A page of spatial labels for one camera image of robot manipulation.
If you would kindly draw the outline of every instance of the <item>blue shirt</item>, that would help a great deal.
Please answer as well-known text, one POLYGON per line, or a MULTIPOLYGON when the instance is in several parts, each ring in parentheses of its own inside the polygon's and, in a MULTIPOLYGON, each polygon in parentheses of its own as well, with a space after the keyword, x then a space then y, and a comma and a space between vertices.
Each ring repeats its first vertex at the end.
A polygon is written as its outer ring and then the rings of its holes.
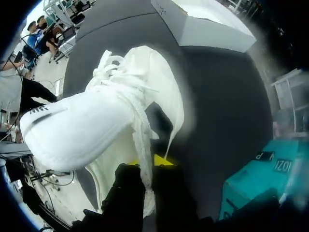
POLYGON ((35 47, 35 45, 41 40, 42 33, 43 33, 42 30, 38 30, 33 34, 30 34, 28 36, 28 41, 27 41, 28 45, 32 47, 38 54, 41 53, 41 48, 35 47))

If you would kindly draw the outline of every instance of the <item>hand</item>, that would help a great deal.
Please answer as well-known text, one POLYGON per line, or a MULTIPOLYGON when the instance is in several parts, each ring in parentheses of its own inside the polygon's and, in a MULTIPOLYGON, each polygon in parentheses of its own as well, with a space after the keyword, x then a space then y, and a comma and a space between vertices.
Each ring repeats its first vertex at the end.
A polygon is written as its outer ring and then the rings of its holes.
POLYGON ((15 66, 17 68, 19 68, 20 66, 22 66, 24 64, 24 61, 21 61, 21 62, 18 62, 18 63, 15 63, 15 66))

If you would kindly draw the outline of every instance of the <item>gray surface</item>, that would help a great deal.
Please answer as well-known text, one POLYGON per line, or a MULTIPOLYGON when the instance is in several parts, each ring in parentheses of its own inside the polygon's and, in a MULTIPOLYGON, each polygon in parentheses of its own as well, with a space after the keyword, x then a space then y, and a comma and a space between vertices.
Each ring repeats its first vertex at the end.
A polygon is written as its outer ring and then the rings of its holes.
MULTIPOLYGON (((117 14, 121 7, 114 5, 109 12, 102 8, 102 18, 112 10, 117 14)), ((162 53, 176 80, 182 76, 193 92, 197 129, 185 143, 178 144, 176 139, 169 157, 184 168, 198 215, 218 218, 224 180, 252 159, 272 136, 263 82, 248 55, 204 47, 180 48, 161 17, 147 14, 108 24, 79 40, 68 63, 64 97, 84 90, 106 49, 124 56, 140 45, 162 53)), ((89 183, 81 184, 94 188, 89 183)))
POLYGON ((77 40, 110 23, 143 14, 156 14, 148 0, 97 0, 91 13, 86 15, 77 40))

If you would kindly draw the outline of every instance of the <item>teal box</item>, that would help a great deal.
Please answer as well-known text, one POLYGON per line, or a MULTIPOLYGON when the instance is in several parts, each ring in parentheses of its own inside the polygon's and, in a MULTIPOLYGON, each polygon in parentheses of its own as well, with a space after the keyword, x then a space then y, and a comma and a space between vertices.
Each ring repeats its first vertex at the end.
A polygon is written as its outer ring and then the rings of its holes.
POLYGON ((219 220, 229 218, 234 210, 270 188, 275 188, 280 198, 297 157, 298 144, 293 140, 272 140, 254 160, 228 178, 223 185, 219 220))

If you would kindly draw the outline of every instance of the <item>black pants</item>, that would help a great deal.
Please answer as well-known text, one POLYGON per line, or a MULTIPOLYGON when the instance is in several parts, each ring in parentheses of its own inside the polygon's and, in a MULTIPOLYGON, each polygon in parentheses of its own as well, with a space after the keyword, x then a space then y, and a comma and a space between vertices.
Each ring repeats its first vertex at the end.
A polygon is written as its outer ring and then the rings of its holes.
POLYGON ((39 82, 31 81, 26 78, 23 79, 23 86, 21 90, 20 112, 25 113, 31 109, 37 108, 44 104, 39 103, 32 98, 43 98, 49 102, 56 102, 57 97, 41 85, 39 82))

